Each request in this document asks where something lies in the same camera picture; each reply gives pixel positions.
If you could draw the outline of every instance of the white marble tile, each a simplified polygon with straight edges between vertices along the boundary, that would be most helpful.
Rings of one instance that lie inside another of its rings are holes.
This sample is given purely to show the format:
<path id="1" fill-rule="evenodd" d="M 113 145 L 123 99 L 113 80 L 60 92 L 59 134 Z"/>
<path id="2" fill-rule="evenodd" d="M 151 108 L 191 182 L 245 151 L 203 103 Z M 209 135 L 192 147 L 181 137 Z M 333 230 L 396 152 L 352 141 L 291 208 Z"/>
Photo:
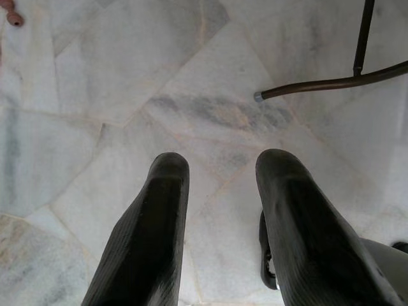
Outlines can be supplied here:
<path id="1" fill-rule="evenodd" d="M 169 1 L 112 3 L 56 59 L 60 112 L 125 123 L 226 22 Z"/>
<path id="2" fill-rule="evenodd" d="M 404 77 L 387 81 L 310 123 L 320 139 L 383 191 L 392 188 L 390 168 L 396 146 L 402 141 L 406 84 Z"/>
<path id="3" fill-rule="evenodd" d="M 95 258 L 99 259 L 113 226 L 142 188 L 154 158 L 163 152 L 178 152 L 189 162 L 187 219 L 221 185 L 148 115 L 139 113 L 124 130 L 106 126 L 97 156 L 52 205 Z"/>
<path id="4" fill-rule="evenodd" d="M 0 215 L 0 304 L 79 305 L 87 290 L 81 247 Z"/>
<path id="5" fill-rule="evenodd" d="M 393 148 L 388 176 L 385 180 L 384 197 L 394 205 L 408 212 L 408 199 L 405 188 L 408 186 L 408 146 L 396 145 Z"/>
<path id="6" fill-rule="evenodd" d="M 385 245 L 408 241 L 408 210 L 389 207 L 366 227 L 362 236 Z"/>
<path id="7" fill-rule="evenodd" d="M 95 0 L 51 0 L 51 31 L 54 54 L 59 55 L 102 12 Z"/>
<path id="8" fill-rule="evenodd" d="M 259 146 L 292 121 L 282 99 L 254 102 L 270 82 L 240 28 L 228 24 L 145 109 L 177 134 Z"/>
<path id="9" fill-rule="evenodd" d="M 221 4 L 220 0 L 170 0 L 190 11 L 195 12 L 214 22 L 220 22 L 222 20 L 229 20 L 225 7 Z"/>
<path id="10" fill-rule="evenodd" d="M 180 290 L 178 292 L 179 305 L 195 305 L 200 302 L 197 281 L 189 247 L 184 244 L 183 265 L 181 269 Z"/>
<path id="11" fill-rule="evenodd" d="M 276 14 L 288 10 L 299 0 L 220 0 L 232 20 L 251 28 L 264 18 L 275 18 Z"/>
<path id="12" fill-rule="evenodd" d="M 349 77 L 362 9 L 363 1 L 301 1 L 275 18 L 258 22 L 249 30 L 250 38 L 277 85 Z M 376 2 L 364 73 L 406 60 L 406 24 L 407 19 L 389 1 Z M 377 85 L 284 98 L 300 120 L 308 123 Z"/>
<path id="13" fill-rule="evenodd" d="M 48 234 L 54 235 L 61 240 L 67 240 L 70 238 L 69 231 L 60 222 L 60 220 L 58 220 L 48 206 L 44 206 L 39 210 L 36 210 L 31 215 L 26 217 L 25 220 L 29 224 L 32 224 L 33 226 L 47 232 Z"/>
<path id="14" fill-rule="evenodd" d="M 282 137 L 282 148 L 299 158 L 358 234 L 388 205 L 369 180 L 306 129 L 291 126 Z"/>
<path id="15" fill-rule="evenodd" d="M 4 109 L 0 212 L 25 217 L 48 204 L 91 160 L 100 126 Z"/>
<path id="16" fill-rule="evenodd" d="M 96 269 L 98 268 L 99 261 L 94 256 L 92 256 L 85 249 L 85 247 L 82 247 L 82 252 L 84 254 L 85 263 L 87 265 L 87 281 L 89 286 L 92 282 L 92 279 L 94 278 L 94 274 L 96 272 Z"/>
<path id="17" fill-rule="evenodd" d="M 0 105 L 57 113 L 57 82 L 47 0 L 22 0 L 21 28 L 6 24 L 1 37 Z"/>
<path id="18" fill-rule="evenodd" d="M 223 181 L 229 180 L 261 152 L 252 147 L 234 146 L 213 140 L 186 136 L 179 136 L 178 139 L 183 146 L 208 164 Z"/>
<path id="19" fill-rule="evenodd" d="M 259 274 L 261 211 L 252 160 L 191 221 L 186 239 L 204 302 L 253 303 L 251 294 L 265 288 Z M 270 303 L 279 295 L 271 292 Z"/>

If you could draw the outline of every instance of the floor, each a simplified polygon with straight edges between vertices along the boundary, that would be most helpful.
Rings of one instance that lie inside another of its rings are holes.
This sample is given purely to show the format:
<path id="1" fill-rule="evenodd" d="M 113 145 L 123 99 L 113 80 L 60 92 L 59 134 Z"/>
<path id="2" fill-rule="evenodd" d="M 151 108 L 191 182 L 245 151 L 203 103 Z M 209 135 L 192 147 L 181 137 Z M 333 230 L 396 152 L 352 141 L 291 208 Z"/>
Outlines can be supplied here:
<path id="1" fill-rule="evenodd" d="M 18 0 L 1 10 L 0 305 L 79 305 L 166 151 L 191 167 L 179 305 L 283 305 L 259 276 L 255 161 L 296 154 L 363 237 L 408 239 L 408 78 L 256 104 L 352 73 L 363 0 Z M 406 61 L 376 1 L 365 71 Z"/>

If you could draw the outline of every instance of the dark metal pipe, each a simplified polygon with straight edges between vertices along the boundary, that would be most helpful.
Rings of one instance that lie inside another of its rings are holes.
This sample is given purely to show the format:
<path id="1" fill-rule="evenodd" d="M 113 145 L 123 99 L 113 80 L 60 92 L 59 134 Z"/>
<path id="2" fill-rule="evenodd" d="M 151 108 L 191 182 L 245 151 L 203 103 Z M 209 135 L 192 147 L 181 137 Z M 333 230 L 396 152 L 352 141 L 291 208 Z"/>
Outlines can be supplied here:
<path id="1" fill-rule="evenodd" d="M 408 73 L 408 61 L 391 66 L 386 69 L 367 73 L 366 75 L 352 76 L 349 78 L 336 78 L 333 80 L 323 80 L 314 82 L 303 82 L 280 86 L 269 91 L 255 93 L 255 100 L 257 102 L 265 99 L 282 96 L 285 94 L 294 94 L 296 92 L 307 91 L 327 91 L 332 89 L 343 89 L 349 87 L 357 87 L 368 85 L 376 82 L 388 80 L 390 78 L 399 77 L 400 75 Z"/>
<path id="2" fill-rule="evenodd" d="M 370 33 L 371 20 L 374 12 L 374 3 L 375 0 L 365 0 L 363 17 L 361 19 L 360 35 L 358 36 L 356 57 L 354 59 L 353 71 L 355 77 L 361 75 L 361 72 L 363 71 L 368 35 Z"/>

